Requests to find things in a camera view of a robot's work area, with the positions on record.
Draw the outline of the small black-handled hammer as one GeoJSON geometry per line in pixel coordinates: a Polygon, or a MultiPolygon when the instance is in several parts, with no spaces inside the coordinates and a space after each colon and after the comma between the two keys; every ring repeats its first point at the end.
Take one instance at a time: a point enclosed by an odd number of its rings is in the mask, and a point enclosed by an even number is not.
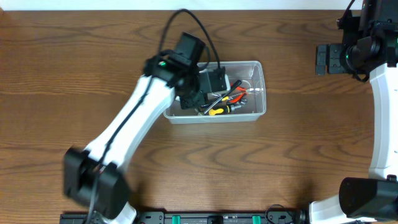
{"type": "Polygon", "coordinates": [[[242,83],[241,80],[236,80],[231,86],[230,89],[226,92],[223,93],[220,97],[218,97],[214,102],[212,102],[212,104],[210,104],[205,111],[200,111],[199,109],[197,109],[198,111],[198,115],[199,116],[203,116],[205,115],[207,112],[209,112],[215,105],[217,105],[219,102],[222,101],[223,98],[226,98],[229,96],[229,94],[231,94],[235,89],[237,89],[238,86],[240,86],[240,84],[242,83]]]}

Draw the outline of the clear plastic container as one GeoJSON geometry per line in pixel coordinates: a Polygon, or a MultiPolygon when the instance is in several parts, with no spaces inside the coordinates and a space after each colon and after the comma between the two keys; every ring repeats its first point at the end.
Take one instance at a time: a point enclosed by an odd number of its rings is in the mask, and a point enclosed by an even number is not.
{"type": "MultiPolygon", "coordinates": [[[[241,80],[240,86],[262,88],[262,93],[248,103],[234,104],[242,105],[242,108],[230,114],[216,116],[208,114],[199,116],[197,109],[182,110],[180,102],[174,101],[163,113],[172,124],[255,121],[266,112],[266,85],[261,63],[258,61],[235,61],[221,62],[220,65],[225,67],[230,84],[233,84],[236,80],[241,80]]],[[[215,107],[226,104],[227,100],[223,100],[215,107]]]]}

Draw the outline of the red handled pliers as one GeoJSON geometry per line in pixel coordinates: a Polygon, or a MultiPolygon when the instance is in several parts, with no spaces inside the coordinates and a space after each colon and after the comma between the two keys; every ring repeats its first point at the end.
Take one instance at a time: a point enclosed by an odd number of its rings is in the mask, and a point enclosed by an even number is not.
{"type": "Polygon", "coordinates": [[[262,88],[239,86],[228,96],[227,104],[241,104],[253,101],[258,94],[262,93],[262,88]]]}

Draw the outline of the blue white screwdriver box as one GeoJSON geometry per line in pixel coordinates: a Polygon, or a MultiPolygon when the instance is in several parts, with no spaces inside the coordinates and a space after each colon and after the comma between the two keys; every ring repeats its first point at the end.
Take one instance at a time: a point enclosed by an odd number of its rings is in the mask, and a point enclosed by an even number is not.
{"type": "Polygon", "coordinates": [[[230,89],[229,78],[226,74],[209,70],[205,78],[204,93],[224,93],[230,89]]]}

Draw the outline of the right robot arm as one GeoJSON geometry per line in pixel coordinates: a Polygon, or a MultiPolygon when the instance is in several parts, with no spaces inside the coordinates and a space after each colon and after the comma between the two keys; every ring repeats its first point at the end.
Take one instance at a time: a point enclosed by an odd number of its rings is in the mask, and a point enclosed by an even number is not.
{"type": "Polygon", "coordinates": [[[369,82],[374,99],[374,148],[367,178],[346,177],[338,195],[309,205],[309,223],[397,220],[397,1],[364,0],[337,20],[339,44],[317,46],[317,75],[350,74],[369,82]]]}

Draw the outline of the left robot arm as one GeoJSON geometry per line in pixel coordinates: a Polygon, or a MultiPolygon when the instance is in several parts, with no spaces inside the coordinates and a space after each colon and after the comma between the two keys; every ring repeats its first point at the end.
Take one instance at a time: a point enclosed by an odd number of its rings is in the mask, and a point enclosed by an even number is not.
{"type": "Polygon", "coordinates": [[[111,124],[82,151],[71,147],[64,155],[63,192],[89,208],[81,223],[132,223],[136,210],[129,204],[124,173],[138,145],[156,119],[179,100],[183,110],[206,104],[207,95],[225,91],[225,69],[198,66],[205,43],[182,33],[173,50],[148,59],[130,99],[111,124]]]}

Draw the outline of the yellow black stubby screwdriver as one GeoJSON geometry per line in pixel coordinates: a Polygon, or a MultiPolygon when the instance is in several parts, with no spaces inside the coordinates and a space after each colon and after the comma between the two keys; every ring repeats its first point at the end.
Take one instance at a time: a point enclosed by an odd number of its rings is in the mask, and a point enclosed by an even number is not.
{"type": "Polygon", "coordinates": [[[240,108],[242,108],[242,105],[228,104],[223,106],[217,106],[209,110],[208,115],[216,116],[216,115],[230,114],[240,108]]]}

